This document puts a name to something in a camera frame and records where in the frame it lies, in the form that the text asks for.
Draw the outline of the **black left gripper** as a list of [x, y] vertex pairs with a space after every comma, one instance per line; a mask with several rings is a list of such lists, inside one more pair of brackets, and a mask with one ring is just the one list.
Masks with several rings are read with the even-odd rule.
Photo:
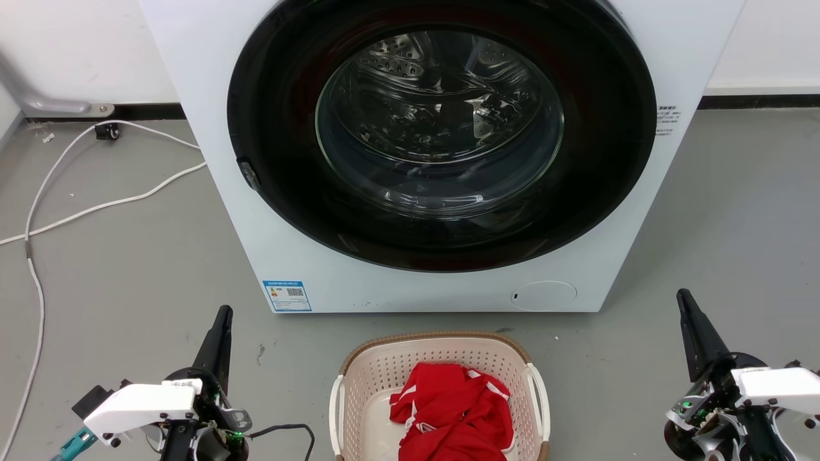
[[201, 380], [191, 411], [182, 418], [162, 418], [165, 441], [161, 460], [247, 460], [249, 443], [243, 435], [252, 426], [246, 411], [227, 400], [231, 365], [233, 309], [219, 307], [193, 362], [167, 377], [172, 384]]

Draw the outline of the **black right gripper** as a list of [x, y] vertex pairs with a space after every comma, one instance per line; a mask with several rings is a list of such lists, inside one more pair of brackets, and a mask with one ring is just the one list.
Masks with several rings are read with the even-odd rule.
[[691, 388], [666, 414], [664, 440], [682, 460], [794, 460], [776, 428], [784, 408], [773, 401], [740, 402], [735, 371], [760, 371], [764, 362], [730, 352], [688, 289], [676, 292]]

